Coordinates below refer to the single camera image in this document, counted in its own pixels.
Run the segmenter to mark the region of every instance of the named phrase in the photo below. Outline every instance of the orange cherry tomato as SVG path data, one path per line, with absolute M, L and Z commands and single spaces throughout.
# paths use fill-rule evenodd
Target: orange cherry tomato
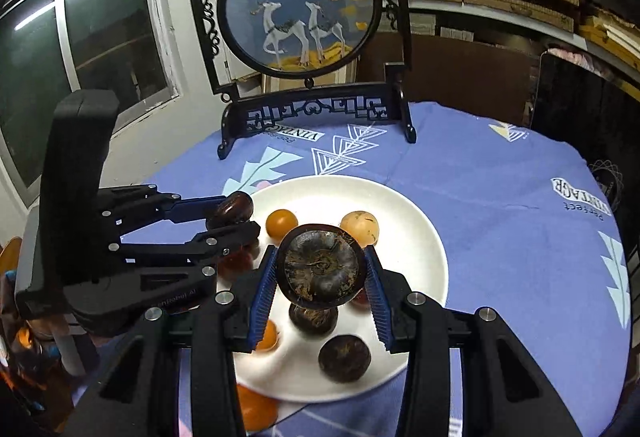
M 268 236 L 278 242 L 296 226 L 298 226 L 298 219 L 289 210 L 271 212 L 265 225 Z
M 278 419 L 278 401 L 238 385 L 238 401 L 247 432 L 264 430 Z
M 267 327 L 264 328 L 264 336 L 262 340 L 256 345 L 257 351 L 270 351 L 276 348 L 278 344 L 278 329 L 276 324 L 271 320 L 267 320 Z

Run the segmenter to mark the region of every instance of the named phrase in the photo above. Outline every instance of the window frame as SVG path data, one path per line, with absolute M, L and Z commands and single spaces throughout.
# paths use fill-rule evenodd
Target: window frame
M 25 0 L 8 0 L 6 5 L 0 9 L 0 20 L 9 11 L 21 4 Z M 71 55 L 71 46 L 69 42 L 68 30 L 66 27 L 66 14 L 64 0 L 54 0 L 56 12 L 56 26 L 58 30 L 58 44 L 62 52 L 63 64 L 65 66 L 66 78 L 69 83 L 71 92 L 80 89 L 78 74 Z M 175 51 L 175 42 L 172 42 L 172 26 L 168 13 L 168 4 L 166 0 L 146 0 L 151 27 L 156 43 L 156 49 L 160 58 L 164 80 L 166 87 L 157 93 L 136 103 L 129 109 L 124 110 L 118 115 L 116 125 L 113 129 L 115 134 L 126 125 L 142 118 L 152 109 L 167 103 L 180 95 L 178 90 L 178 64 L 179 58 Z M 38 177 L 30 186 L 23 181 L 14 159 L 8 149 L 4 135 L 0 129 L 0 159 L 6 169 L 6 173 L 13 184 L 15 191 L 19 195 L 25 206 L 31 206 L 40 194 L 40 177 Z

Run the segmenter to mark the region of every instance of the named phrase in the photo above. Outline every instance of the metal screw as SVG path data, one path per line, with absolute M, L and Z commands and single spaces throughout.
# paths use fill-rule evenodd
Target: metal screw
M 482 307 L 480 309 L 480 312 L 478 313 L 478 316 L 486 322 L 492 322 L 498 315 L 493 309 L 491 309 L 491 307 Z
M 145 319 L 154 322 L 162 316 L 162 309 L 159 307 L 150 307 L 145 312 Z
M 216 295 L 216 302 L 220 305 L 227 305 L 233 302 L 234 298 L 234 294 L 231 291 L 220 291 Z
M 406 300 L 411 305 L 422 305 L 427 301 L 427 297 L 421 292 L 411 292 L 406 296 Z

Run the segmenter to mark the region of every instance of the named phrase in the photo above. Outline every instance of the brown round fruit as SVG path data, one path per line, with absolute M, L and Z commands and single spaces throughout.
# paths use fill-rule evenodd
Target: brown round fruit
M 220 203 L 215 211 L 207 212 L 207 229 L 228 226 L 248 221 L 254 214 L 254 201 L 251 196 L 241 192 L 233 192 L 224 202 Z
M 267 320 L 267 327 L 264 328 L 264 336 L 256 345 L 255 350 L 258 352 L 267 352 L 274 350 L 278 346 L 278 328 L 271 320 Z
M 296 226 L 298 226 L 298 219 L 289 210 L 271 212 L 265 224 L 268 236 L 278 242 Z
M 369 212 L 347 213 L 340 221 L 340 227 L 356 239 L 361 247 L 375 245 L 380 236 L 378 220 Z
M 367 262 L 362 248 L 343 229 L 303 224 L 280 242 L 276 280 L 291 303 L 329 309 L 351 300 L 364 286 Z
M 253 268 L 254 259 L 251 254 L 244 249 L 240 249 L 218 261 L 218 276 L 230 283 L 242 273 L 251 271 Z
M 278 401 L 238 385 L 238 401 L 242 422 L 247 432 L 257 432 L 272 426 L 278 419 Z
M 338 322 L 338 308 L 326 310 L 305 309 L 291 304 L 289 318 L 300 331 L 308 336 L 326 336 Z
M 331 338 L 320 349 L 320 369 L 336 383 L 359 380 L 371 363 L 367 344 L 357 336 L 341 334 Z

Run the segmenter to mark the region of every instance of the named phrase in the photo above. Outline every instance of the yellow round fruit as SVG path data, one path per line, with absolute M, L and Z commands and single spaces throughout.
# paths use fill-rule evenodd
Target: yellow round fruit
M 298 219 L 289 210 L 275 210 L 271 212 L 265 224 L 268 236 L 278 242 L 297 226 Z
M 380 236 L 380 225 L 369 212 L 347 213 L 340 221 L 340 227 L 356 239 L 361 247 L 375 245 Z

